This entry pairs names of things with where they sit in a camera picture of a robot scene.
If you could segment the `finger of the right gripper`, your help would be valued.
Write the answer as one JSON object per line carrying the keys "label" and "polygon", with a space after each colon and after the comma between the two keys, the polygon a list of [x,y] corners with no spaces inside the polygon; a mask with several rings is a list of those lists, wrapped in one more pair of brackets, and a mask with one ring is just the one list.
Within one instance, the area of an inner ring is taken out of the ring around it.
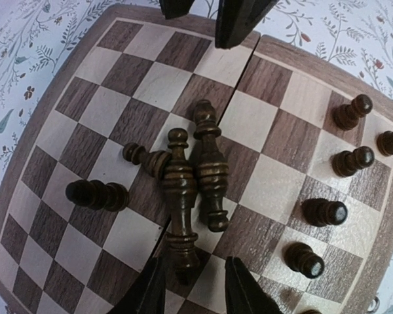
{"label": "finger of the right gripper", "polygon": [[240,45],[276,4],[277,0],[219,1],[215,47],[231,49]]}
{"label": "finger of the right gripper", "polygon": [[189,13],[193,0],[160,0],[159,3],[164,17],[174,19]]}

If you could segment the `brown chess piece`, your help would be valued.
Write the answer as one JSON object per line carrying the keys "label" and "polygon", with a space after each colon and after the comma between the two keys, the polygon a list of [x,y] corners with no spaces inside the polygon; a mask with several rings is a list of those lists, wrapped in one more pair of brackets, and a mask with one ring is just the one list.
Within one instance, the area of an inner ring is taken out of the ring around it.
{"label": "brown chess piece", "polygon": [[175,273],[182,285],[189,285],[192,273],[199,267],[195,251],[198,234],[191,227],[191,209],[197,198],[197,182],[193,168],[185,157],[188,133],[183,128],[168,132],[168,148],[172,157],[164,168],[162,190],[171,216],[171,230],[166,234]]}

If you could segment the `dark small chess piece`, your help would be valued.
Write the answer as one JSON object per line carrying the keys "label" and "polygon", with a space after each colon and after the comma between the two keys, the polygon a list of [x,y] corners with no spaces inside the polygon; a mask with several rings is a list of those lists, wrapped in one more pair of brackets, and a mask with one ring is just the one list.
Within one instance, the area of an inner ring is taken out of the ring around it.
{"label": "dark small chess piece", "polygon": [[122,149],[122,156],[134,165],[141,165],[150,176],[158,180],[162,180],[164,168],[172,157],[164,150],[147,152],[144,146],[137,143],[127,143]]}

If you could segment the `wooden chess board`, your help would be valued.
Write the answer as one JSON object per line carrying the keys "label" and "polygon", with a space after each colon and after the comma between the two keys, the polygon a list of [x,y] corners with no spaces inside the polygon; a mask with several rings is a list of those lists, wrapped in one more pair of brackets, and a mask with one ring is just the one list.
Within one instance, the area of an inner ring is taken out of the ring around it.
{"label": "wooden chess board", "polygon": [[[365,94],[372,111],[352,130],[333,110]],[[332,157],[375,148],[393,131],[393,102],[308,52],[252,33],[222,51],[214,25],[192,16],[167,22],[155,9],[110,8],[54,78],[22,135],[0,145],[0,295],[17,313],[105,313],[154,255],[167,255],[170,212],[160,183],[122,157],[129,142],[166,150],[168,132],[195,130],[209,100],[220,118],[219,150],[229,163],[223,208],[229,227],[209,231],[200,201],[191,209],[199,267],[182,285],[166,272],[168,313],[224,313],[225,262],[242,259],[284,313],[364,313],[393,252],[393,156],[339,177]],[[75,205],[78,180],[119,183],[118,212]],[[344,223],[316,227],[305,200],[341,201]],[[321,276],[291,270],[284,252],[309,245]]]}

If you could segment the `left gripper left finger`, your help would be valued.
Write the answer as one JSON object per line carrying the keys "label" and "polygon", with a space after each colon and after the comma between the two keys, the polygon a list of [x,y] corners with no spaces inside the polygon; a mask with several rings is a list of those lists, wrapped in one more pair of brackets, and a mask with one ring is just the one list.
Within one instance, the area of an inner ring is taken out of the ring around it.
{"label": "left gripper left finger", "polygon": [[163,257],[151,258],[109,314],[163,314],[166,301],[166,271]]}

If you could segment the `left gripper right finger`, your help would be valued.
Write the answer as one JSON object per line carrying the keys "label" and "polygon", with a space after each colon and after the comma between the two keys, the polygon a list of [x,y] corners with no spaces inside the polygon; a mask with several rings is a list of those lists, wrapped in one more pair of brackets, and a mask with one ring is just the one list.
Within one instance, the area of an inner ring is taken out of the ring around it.
{"label": "left gripper right finger", "polygon": [[263,292],[238,257],[226,259],[225,301],[227,313],[280,313],[278,304]]}

